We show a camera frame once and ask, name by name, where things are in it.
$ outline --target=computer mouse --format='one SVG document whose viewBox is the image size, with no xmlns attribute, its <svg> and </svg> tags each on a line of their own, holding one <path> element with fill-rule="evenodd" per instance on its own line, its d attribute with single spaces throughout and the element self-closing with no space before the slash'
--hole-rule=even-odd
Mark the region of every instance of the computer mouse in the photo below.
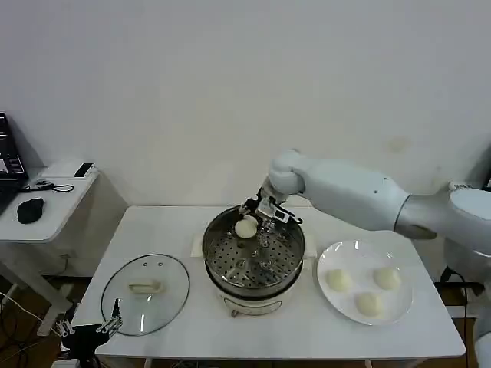
<svg viewBox="0 0 491 368">
<path fill-rule="evenodd" d="M 21 224 L 31 224 L 39 220 L 43 214 L 43 198 L 29 199 L 18 205 L 17 220 Z"/>
</svg>

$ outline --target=small white table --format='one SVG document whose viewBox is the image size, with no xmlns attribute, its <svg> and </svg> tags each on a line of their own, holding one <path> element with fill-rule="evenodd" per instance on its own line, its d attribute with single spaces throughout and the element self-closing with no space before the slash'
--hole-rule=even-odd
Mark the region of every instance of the small white table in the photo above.
<svg viewBox="0 0 491 368">
<path fill-rule="evenodd" d="M 40 274 L 33 271 L 30 262 L 18 257 L 20 250 L 18 243 L 38 244 L 53 240 L 63 229 L 68 219 L 77 208 L 89 188 L 97 178 L 98 173 L 93 172 L 85 179 L 49 179 L 55 185 L 72 185 L 71 192 L 27 192 L 18 194 L 8 208 L 0 215 L 0 251 L 2 256 L 2 270 L 14 275 L 31 287 L 38 294 L 47 299 L 53 309 L 48 312 L 58 315 L 65 312 L 71 303 L 52 287 Z M 32 224 L 21 224 L 17 220 L 17 207 L 29 199 L 43 198 L 44 208 L 42 217 Z"/>
</svg>

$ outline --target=glass lid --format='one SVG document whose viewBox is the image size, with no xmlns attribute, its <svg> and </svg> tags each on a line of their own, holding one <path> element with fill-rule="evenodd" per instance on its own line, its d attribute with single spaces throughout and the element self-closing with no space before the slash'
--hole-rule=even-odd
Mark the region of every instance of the glass lid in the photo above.
<svg viewBox="0 0 491 368">
<path fill-rule="evenodd" d="M 126 263 L 107 282 L 101 298 L 104 320 L 119 299 L 127 336 L 143 336 L 161 329 L 183 309 L 189 295 L 189 274 L 170 255 L 144 255 Z"/>
</svg>

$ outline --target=white plate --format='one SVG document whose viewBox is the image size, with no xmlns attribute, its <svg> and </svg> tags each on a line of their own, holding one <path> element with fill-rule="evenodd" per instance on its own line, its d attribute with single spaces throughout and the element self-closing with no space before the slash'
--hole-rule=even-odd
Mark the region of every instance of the white plate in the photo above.
<svg viewBox="0 0 491 368">
<path fill-rule="evenodd" d="M 392 267 L 399 271 L 402 283 L 397 290 L 384 290 L 375 283 L 373 272 L 381 267 Z M 353 281 L 350 290 L 344 293 L 332 290 L 328 285 L 327 272 L 337 268 L 347 271 Z M 318 259 L 317 278 L 331 304 L 346 317 L 361 324 L 392 324 L 401 319 L 413 303 L 410 278 L 403 268 L 398 267 L 397 259 L 365 241 L 340 241 L 327 248 Z M 379 317 L 366 317 L 356 308 L 356 295 L 368 291 L 381 297 L 384 312 Z"/>
</svg>

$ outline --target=white table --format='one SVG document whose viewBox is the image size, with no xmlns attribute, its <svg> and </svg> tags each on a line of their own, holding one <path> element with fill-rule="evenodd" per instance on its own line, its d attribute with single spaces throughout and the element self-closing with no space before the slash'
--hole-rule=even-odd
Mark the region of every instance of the white table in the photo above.
<svg viewBox="0 0 491 368">
<path fill-rule="evenodd" d="M 49 316 L 65 312 L 71 303 L 52 287 L 40 274 L 33 271 L 31 262 L 18 255 L 18 243 L 48 243 L 63 229 L 68 219 L 77 208 L 89 188 L 97 178 L 97 172 L 86 179 L 49 179 L 55 185 L 72 185 L 71 192 L 27 192 L 18 194 L 8 208 L 0 215 L 0 251 L 3 253 L 3 270 L 13 274 L 21 283 L 27 284 L 38 294 L 47 299 L 53 309 Z M 21 224 L 17 220 L 17 207 L 29 199 L 43 198 L 42 217 L 32 224 Z"/>
<path fill-rule="evenodd" d="M 114 234 L 75 314 L 73 325 L 100 323 L 101 293 L 111 275 L 142 254 L 167 253 L 190 277 L 189 298 L 177 318 L 145 337 L 116 334 L 101 357 L 366 360 L 455 357 L 465 347 L 412 244 L 391 232 L 366 232 L 311 208 L 296 208 L 317 238 L 318 253 L 342 239 L 390 249 L 410 270 L 414 304 L 399 322 L 369 327 L 347 319 L 302 273 L 292 299 L 272 314 L 231 318 L 215 294 L 203 260 L 191 258 L 193 237 L 225 208 L 130 207 Z"/>
</svg>

